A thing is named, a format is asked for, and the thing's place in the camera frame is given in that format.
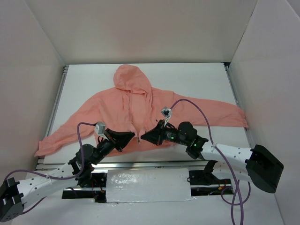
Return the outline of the salmon pink hooded jacket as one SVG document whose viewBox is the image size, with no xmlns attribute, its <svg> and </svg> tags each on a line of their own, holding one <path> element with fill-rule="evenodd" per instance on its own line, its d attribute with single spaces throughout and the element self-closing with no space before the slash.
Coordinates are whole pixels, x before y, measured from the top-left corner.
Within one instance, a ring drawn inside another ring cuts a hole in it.
<svg viewBox="0 0 300 225">
<path fill-rule="evenodd" d="M 194 126 L 248 127 L 245 113 L 238 106 L 154 88 L 136 66 L 119 66 L 113 82 L 113 88 L 94 94 L 54 133 L 41 140 L 35 155 L 51 155 L 79 137 L 93 135 L 92 124 L 98 121 L 113 131 L 134 132 L 123 153 L 154 150 L 156 146 L 141 136 L 163 118 L 161 110 L 165 106 L 172 106 L 170 122 L 175 126 L 188 121 Z"/>
</svg>

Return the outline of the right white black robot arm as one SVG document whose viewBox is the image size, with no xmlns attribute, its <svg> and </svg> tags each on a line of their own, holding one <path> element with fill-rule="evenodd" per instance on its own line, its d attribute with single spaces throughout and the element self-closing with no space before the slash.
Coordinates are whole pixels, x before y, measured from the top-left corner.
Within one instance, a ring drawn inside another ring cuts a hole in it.
<svg viewBox="0 0 300 225">
<path fill-rule="evenodd" d="M 267 193 L 275 193 L 284 165 L 264 146 L 238 148 L 219 143 L 212 144 L 197 134 L 190 122 L 182 122 L 177 128 L 164 120 L 141 136 L 154 145 L 169 141 L 186 146 L 192 159 L 213 161 L 212 166 L 229 163 L 239 180 L 252 182 Z"/>
</svg>

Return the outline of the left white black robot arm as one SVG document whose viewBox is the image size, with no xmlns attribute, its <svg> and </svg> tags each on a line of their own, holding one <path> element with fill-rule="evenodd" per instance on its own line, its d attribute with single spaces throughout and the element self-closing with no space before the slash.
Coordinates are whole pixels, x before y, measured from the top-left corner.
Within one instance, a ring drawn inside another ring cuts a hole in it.
<svg viewBox="0 0 300 225">
<path fill-rule="evenodd" d="M 75 157 L 63 166 L 36 177 L 16 181 L 9 178 L 0 187 L 0 220 L 7 222 L 23 214 L 24 209 L 65 188 L 86 187 L 92 181 L 94 165 L 110 152 L 121 152 L 135 136 L 133 132 L 106 129 L 96 147 L 81 144 Z"/>
</svg>

